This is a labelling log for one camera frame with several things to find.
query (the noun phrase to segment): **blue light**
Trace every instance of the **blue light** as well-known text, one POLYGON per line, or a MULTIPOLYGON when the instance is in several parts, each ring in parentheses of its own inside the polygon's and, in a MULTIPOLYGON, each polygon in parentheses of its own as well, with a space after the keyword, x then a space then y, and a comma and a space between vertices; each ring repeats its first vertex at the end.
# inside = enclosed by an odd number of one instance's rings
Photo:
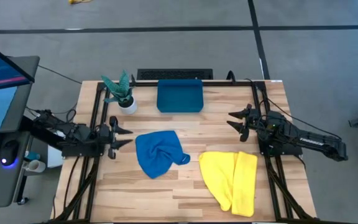
POLYGON ((11 165, 9 165, 9 166, 4 166, 4 165, 2 165, 2 168, 3 168, 3 169, 13 169, 13 168, 15 168, 15 166, 17 165, 17 163, 19 163, 19 159, 18 159, 18 158, 16 158, 15 161, 14 161, 11 165))

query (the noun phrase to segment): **keyboard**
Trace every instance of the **keyboard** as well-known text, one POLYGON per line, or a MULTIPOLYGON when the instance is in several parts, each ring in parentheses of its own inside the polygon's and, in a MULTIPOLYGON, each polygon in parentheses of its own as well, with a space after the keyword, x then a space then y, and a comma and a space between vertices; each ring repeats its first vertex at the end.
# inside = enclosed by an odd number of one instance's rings
POLYGON ((200 79, 212 80, 212 69, 138 69, 138 80, 200 79))

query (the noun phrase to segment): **white pot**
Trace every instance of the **white pot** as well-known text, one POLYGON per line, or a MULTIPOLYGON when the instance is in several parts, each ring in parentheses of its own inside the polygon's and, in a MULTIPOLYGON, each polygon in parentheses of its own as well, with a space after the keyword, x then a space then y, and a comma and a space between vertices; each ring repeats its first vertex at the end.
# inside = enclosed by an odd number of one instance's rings
POLYGON ((134 98, 134 102, 128 106, 127 108, 123 108, 120 105, 118 105, 119 108, 121 109, 123 114, 133 114, 135 113, 136 109, 137 109, 137 104, 136 104, 136 100, 134 98))

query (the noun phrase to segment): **potted plant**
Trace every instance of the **potted plant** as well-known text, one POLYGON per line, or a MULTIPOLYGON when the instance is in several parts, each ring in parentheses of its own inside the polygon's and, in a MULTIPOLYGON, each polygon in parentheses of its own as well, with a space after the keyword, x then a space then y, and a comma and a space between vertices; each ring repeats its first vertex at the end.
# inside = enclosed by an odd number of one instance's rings
POLYGON ((108 77, 102 76, 104 84, 109 88, 114 97, 104 99, 105 102, 118 102, 118 105, 124 114, 133 114, 137 109, 136 100, 132 96, 132 88, 129 88, 129 77, 125 71, 119 78, 119 84, 115 84, 108 77))

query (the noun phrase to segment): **wooden tabletop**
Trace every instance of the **wooden tabletop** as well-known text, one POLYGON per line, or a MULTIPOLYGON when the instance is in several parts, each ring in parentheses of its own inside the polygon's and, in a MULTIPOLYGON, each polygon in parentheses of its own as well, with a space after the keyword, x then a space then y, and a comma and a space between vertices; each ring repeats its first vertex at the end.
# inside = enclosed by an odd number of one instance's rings
MULTIPOLYGON (((83 82, 76 107, 76 123, 89 125, 96 85, 96 81, 83 82)), ((266 81, 266 86, 268 97, 289 113, 283 83, 266 81)), ((275 220, 265 162, 259 154, 255 131, 250 131, 247 142, 240 142, 238 133, 226 124, 227 120, 237 120, 227 115, 228 112, 240 111, 247 103, 253 104, 250 87, 205 86, 204 108, 196 114, 160 113, 156 106, 157 87, 136 87, 133 94, 138 106, 133 115, 123 115, 117 103, 109 104, 108 118, 117 116, 122 128, 134 132, 118 138, 135 139, 140 134, 175 130, 183 150, 191 156, 191 161, 183 166, 173 164, 165 175, 150 179, 138 164, 134 142, 122 147, 117 153, 116 160, 110 160, 105 153, 99 164, 91 222, 268 222, 275 220), (198 156, 205 151, 244 151, 258 156, 254 216, 247 218, 232 215, 230 211, 224 212, 220 209, 201 176, 198 156)), ((101 117, 101 105, 98 123, 101 117)), ((62 212, 65 189, 74 160, 75 158, 68 158, 63 164, 55 199, 57 215, 62 212)), ((289 191, 305 211, 315 217, 316 212, 303 164, 293 156, 282 156, 282 160, 289 191)), ((73 173, 68 202, 77 191, 81 166, 82 158, 73 173)), ((85 215, 87 195, 86 192, 82 200, 80 217, 85 215)), ((279 190, 278 198, 282 217, 285 217, 279 190)))

